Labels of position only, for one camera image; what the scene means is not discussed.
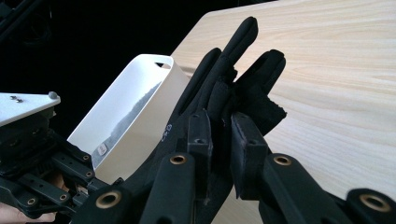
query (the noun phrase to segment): hole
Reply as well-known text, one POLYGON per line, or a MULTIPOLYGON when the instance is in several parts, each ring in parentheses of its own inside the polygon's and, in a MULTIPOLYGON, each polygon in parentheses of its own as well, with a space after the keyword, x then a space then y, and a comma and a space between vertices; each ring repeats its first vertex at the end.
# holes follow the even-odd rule
POLYGON ((170 69, 171 66, 167 63, 156 63, 157 66, 161 67, 161 68, 165 68, 165 69, 170 69))
POLYGON ((274 161, 279 165, 291 165, 291 160, 284 156, 277 156, 274 158, 274 161))
POLYGON ((59 197, 59 199, 62 201, 65 200, 66 198, 67 198, 67 195, 65 195, 65 194, 63 194, 63 195, 61 195, 61 197, 59 197))
POLYGON ((199 138, 197 138, 197 139, 194 140, 194 142, 195 142, 195 143, 198 143, 198 144, 203 144, 203 143, 205 143, 205 139, 199 139, 199 138))
POLYGON ((96 199, 96 207, 107 209, 113 207, 121 200, 121 194, 117 190, 106 192, 96 199))
POLYGON ((172 220, 169 217, 160 217, 157 224, 172 224, 172 220))
POLYGON ((364 205, 375 211, 386 213, 391 210, 389 204, 385 202, 385 200, 373 194, 362 194, 359 198, 364 205))
POLYGON ((29 201, 27 201, 27 204, 29 204, 29 205, 32 205, 34 203, 35 203, 35 199, 34 198, 29 199, 29 201))
POLYGON ((174 156, 171 158, 170 160, 174 165, 180 165, 183 164, 184 162, 187 161, 187 158, 185 158, 184 156, 174 156))
POLYGON ((249 143, 250 145, 256 145, 256 144, 257 144, 257 141, 256 141, 256 140, 248 140, 248 143, 249 143))

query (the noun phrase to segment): black background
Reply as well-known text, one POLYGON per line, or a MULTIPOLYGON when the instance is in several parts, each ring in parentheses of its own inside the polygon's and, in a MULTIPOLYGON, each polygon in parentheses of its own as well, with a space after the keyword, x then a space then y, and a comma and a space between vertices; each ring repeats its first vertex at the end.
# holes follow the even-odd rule
POLYGON ((257 2, 46 1, 1 43, 0 92, 57 92, 49 125, 67 137, 135 56, 171 55, 207 12, 257 2))

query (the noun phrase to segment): black glove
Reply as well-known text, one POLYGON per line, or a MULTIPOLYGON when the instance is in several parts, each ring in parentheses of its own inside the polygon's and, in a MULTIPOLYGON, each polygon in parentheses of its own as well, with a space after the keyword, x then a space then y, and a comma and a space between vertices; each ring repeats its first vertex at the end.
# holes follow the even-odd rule
MULTIPOLYGON (((143 164, 122 183, 123 187, 131 191, 136 198, 141 195, 142 203, 153 184, 163 157, 175 151, 187 151, 188 124, 192 114, 207 110, 207 115, 213 120, 213 126, 219 130, 221 114, 230 99, 231 85, 236 77, 233 65, 253 43, 257 34, 256 19, 247 18, 241 23, 222 53, 219 49, 212 49, 198 65, 170 116, 162 140, 143 164)), ((226 179, 228 192, 225 196, 227 197, 233 182, 229 177, 226 179)))
POLYGON ((286 117, 286 112, 267 96, 285 64, 283 53, 272 49, 265 52, 235 83, 228 84, 227 91, 225 88, 213 90, 217 91, 214 94, 212 92, 216 97, 211 99, 229 98, 227 101, 221 100, 224 105, 218 105, 216 101, 209 102, 214 150, 208 195, 206 200, 196 203, 196 223, 212 222, 233 187, 230 170, 231 114, 239 111, 250 116, 262 135, 269 133, 286 117))

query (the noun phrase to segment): bolt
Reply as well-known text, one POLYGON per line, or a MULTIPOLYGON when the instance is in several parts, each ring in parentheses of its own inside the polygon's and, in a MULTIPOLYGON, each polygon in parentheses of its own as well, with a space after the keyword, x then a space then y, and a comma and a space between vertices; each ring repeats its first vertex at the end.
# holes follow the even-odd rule
POLYGON ((56 99, 58 99, 58 94, 55 91, 50 91, 49 98, 52 100, 56 100, 56 99))

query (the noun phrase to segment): light wood surface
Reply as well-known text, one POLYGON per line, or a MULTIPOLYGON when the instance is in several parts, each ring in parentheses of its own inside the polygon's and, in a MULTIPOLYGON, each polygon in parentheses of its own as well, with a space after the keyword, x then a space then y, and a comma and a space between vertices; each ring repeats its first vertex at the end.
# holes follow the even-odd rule
MULTIPOLYGON (((253 16, 259 36, 239 74, 265 51, 285 53, 270 98, 288 112, 265 136, 318 183, 345 199, 355 188, 396 200, 396 1, 281 0, 204 15, 172 54, 191 76, 253 16)), ((260 223, 256 202, 232 192, 214 223, 260 223)))

